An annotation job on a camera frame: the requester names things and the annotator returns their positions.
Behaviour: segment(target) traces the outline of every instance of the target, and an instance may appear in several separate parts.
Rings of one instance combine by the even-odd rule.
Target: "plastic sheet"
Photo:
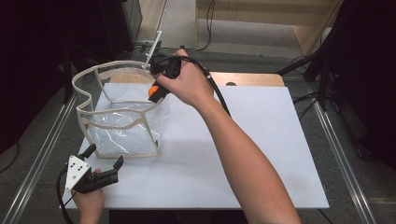
[[[73,86],[82,104],[78,122],[100,158],[158,156],[169,102],[148,100],[154,79],[142,63],[122,61],[77,74]]]

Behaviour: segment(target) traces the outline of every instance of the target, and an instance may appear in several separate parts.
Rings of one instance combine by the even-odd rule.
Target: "metal rail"
[[[76,93],[73,93],[69,102],[66,105],[62,106],[61,111],[55,122],[53,123],[43,146],[41,147],[37,157],[35,158],[35,162],[33,163],[28,175],[25,177],[22,184],[20,185],[14,201],[9,207],[6,217],[3,220],[3,224],[18,223],[26,204],[29,202],[30,196],[35,189],[35,185],[37,184],[37,181],[41,176],[45,165],[47,164],[56,140],[58,139],[61,130],[64,127],[64,124],[70,114],[70,111],[73,108],[76,99],[77,95]]]
[[[308,88],[311,91],[314,91],[315,88],[312,85],[308,85]],[[341,147],[340,141],[338,140],[337,135],[332,127],[332,123],[328,116],[327,112],[324,112],[321,109],[321,106],[318,102],[315,103],[315,109],[320,120],[320,123],[323,127],[324,132],[329,140],[330,146],[332,148],[332,152],[334,157],[338,163],[338,167],[340,168],[341,174],[343,175],[344,180],[346,181],[346,186],[349,189],[350,196],[352,197],[352,201],[356,206],[359,216],[361,217],[361,223],[363,224],[375,224],[375,216],[372,212],[370,204],[368,203],[363,190],[361,189],[361,185],[359,184],[358,179],[353,173],[352,167],[349,164],[346,154],[344,153],[343,148]]]

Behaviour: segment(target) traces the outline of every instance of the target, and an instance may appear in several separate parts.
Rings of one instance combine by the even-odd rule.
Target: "person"
[[[184,49],[175,54],[188,56]],[[248,223],[301,223],[275,168],[214,98],[211,85],[196,65],[182,61],[180,75],[176,79],[162,74],[153,76],[203,118]],[[94,221],[98,220],[97,216],[103,209],[103,197],[101,190],[88,195],[76,194],[81,223],[96,223]],[[85,222],[88,217],[92,222]]]

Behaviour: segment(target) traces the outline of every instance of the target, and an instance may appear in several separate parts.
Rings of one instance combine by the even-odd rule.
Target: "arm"
[[[177,54],[187,55],[184,50]],[[156,79],[184,103],[193,106],[204,119],[224,172],[249,223],[300,223],[271,162],[213,97],[201,71],[193,64],[183,62],[178,78],[159,75]]]

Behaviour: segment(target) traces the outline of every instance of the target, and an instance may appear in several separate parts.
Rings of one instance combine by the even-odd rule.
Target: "wooden shelf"
[[[213,20],[246,21],[291,25],[303,55],[314,50],[326,28],[338,14],[343,0],[219,0]],[[196,40],[198,20],[204,20],[209,4],[196,0]]]
[[[143,20],[136,42],[150,43],[154,41],[157,31],[161,28],[167,0],[140,0],[139,3]]]

